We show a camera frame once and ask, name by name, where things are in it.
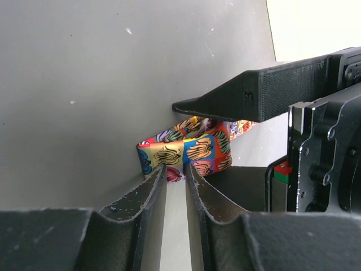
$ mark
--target fabric bag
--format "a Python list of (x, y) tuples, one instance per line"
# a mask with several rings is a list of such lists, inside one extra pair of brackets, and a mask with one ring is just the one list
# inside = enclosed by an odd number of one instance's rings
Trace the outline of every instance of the fabric bag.
[(203, 175), (222, 171), (232, 164), (230, 140), (256, 123), (234, 123), (191, 117), (137, 145), (145, 178), (159, 165), (167, 165), (167, 181), (185, 179), (185, 166), (192, 163)]

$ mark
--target colorful fabric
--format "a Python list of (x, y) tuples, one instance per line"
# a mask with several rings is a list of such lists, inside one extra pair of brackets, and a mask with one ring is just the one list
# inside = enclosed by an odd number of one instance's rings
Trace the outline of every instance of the colorful fabric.
[(191, 117), (137, 145), (143, 174), (147, 178), (159, 164), (168, 166), (168, 182), (183, 180), (188, 163), (203, 176), (222, 171), (232, 164), (230, 140), (254, 125)]

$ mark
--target gray surface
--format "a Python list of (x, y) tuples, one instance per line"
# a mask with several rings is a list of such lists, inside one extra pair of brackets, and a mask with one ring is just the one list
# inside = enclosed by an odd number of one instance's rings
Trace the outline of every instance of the gray surface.
[(265, 0), (0, 0), (0, 31), (0, 208), (116, 200), (171, 103), (274, 62)]

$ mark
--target blue pattern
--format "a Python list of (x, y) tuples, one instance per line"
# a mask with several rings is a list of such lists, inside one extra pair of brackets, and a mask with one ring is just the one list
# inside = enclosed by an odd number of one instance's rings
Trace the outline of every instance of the blue pattern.
[(140, 158), (140, 164), (142, 165), (143, 174), (147, 175), (153, 171), (153, 168), (150, 166), (151, 161), (148, 160), (148, 155), (145, 151), (138, 149), (138, 155)]

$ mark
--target textured black plastic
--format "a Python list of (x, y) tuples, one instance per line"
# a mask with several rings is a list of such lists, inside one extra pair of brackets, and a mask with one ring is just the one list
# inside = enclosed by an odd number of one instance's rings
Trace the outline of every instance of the textured black plastic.
[(286, 113), (294, 103), (311, 102), (330, 94), (327, 89), (329, 58), (326, 55), (246, 71), (202, 97), (174, 103), (172, 109), (224, 121), (262, 122)]

